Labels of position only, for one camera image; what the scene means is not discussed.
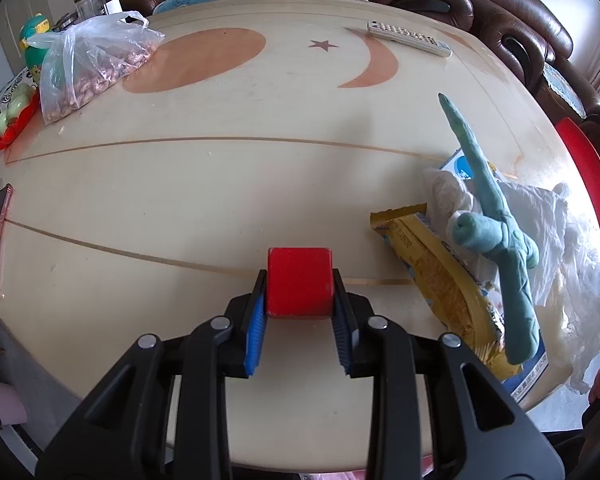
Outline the red tray with fruit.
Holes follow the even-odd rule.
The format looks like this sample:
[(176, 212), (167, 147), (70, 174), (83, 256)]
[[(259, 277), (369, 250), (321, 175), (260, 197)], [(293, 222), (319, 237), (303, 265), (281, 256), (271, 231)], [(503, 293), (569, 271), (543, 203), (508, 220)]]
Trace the red tray with fruit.
[(20, 84), (0, 114), (0, 151), (12, 145), (40, 108), (40, 92), (30, 84)]

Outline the white remote control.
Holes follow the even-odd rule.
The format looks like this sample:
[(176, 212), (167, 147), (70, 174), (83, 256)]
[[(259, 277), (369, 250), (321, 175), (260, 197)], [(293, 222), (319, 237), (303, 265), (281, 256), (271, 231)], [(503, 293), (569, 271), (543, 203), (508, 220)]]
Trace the white remote control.
[(434, 37), (412, 32), (411, 30), (389, 25), (378, 21), (368, 21), (367, 31), (376, 38), (385, 39), (403, 44), (404, 46), (428, 52), (439, 58), (450, 58), (453, 54), (452, 49), (444, 42), (434, 39)]

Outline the clear crumpled plastic bag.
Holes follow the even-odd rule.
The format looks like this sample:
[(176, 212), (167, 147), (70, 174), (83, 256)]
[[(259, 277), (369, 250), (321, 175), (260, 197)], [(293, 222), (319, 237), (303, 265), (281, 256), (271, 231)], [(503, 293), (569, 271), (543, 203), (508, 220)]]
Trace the clear crumpled plastic bag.
[(592, 388), (585, 373), (600, 353), (600, 248), (592, 245), (600, 231), (583, 220), (568, 185), (559, 183), (554, 192), (566, 205), (566, 227), (562, 260), (545, 305), (547, 354), (562, 374), (560, 381), (585, 394)]

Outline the white crumpled tissue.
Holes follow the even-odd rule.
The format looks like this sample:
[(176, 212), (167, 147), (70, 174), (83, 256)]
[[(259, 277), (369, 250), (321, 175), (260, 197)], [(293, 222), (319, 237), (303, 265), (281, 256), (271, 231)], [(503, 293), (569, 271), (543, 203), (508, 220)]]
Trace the white crumpled tissue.
[[(508, 181), (498, 185), (521, 231), (538, 246), (539, 263), (529, 271), (529, 280), (534, 303), (543, 307), (565, 252), (567, 202), (544, 188)], [(465, 211), (477, 214), (481, 211), (474, 182), (462, 180), (449, 171), (429, 168), (424, 171), (424, 190), (431, 229), (451, 247), (479, 283), (498, 284), (498, 269), (493, 262), (460, 247), (452, 239), (453, 218)]]

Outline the red plastic stool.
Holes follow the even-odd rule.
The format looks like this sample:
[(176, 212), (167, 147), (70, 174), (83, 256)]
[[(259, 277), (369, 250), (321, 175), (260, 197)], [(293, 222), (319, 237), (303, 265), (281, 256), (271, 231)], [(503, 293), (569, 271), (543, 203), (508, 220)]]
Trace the red plastic stool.
[(571, 118), (562, 118), (555, 129), (578, 168), (600, 225), (600, 155)]

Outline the red box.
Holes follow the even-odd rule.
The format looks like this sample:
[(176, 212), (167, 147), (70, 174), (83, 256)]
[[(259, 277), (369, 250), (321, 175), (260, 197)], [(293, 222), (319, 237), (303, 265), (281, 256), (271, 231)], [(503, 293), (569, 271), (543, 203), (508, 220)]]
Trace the red box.
[(332, 252), (321, 247), (268, 251), (266, 313), (270, 318), (329, 318), (334, 304)]

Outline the yellow snack wrapper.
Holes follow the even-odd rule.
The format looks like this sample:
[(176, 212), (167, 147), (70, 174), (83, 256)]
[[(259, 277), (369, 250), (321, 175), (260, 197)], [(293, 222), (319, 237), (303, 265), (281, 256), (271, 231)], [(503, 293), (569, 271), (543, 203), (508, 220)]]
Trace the yellow snack wrapper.
[(491, 300), (431, 229), (425, 204), (373, 212), (370, 226), (407, 267), (434, 316), (460, 336), (496, 378), (505, 380), (522, 372), (520, 364), (506, 358), (501, 303)]

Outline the blue white medicine box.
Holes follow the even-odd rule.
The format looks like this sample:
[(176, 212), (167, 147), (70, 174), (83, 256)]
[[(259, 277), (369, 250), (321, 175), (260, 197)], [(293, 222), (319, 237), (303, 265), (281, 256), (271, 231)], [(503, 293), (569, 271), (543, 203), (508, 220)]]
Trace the blue white medicine box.
[[(463, 151), (458, 148), (453, 155), (440, 167), (443, 171), (449, 171), (455, 177), (463, 181), (470, 182), (472, 171)], [(513, 397), (516, 402), (529, 393), (536, 382), (548, 367), (548, 357), (546, 354), (544, 341), (540, 339), (538, 351), (531, 359), (521, 364), (518, 372), (502, 381), (505, 390)]]

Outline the clear bag of peanuts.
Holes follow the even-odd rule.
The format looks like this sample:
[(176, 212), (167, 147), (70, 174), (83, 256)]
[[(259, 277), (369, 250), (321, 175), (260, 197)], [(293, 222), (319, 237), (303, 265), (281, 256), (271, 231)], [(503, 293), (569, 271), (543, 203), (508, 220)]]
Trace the clear bag of peanuts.
[(136, 11), (99, 15), (62, 32), (27, 39), (45, 52), (40, 103), (44, 122), (58, 122), (146, 64), (164, 41)]

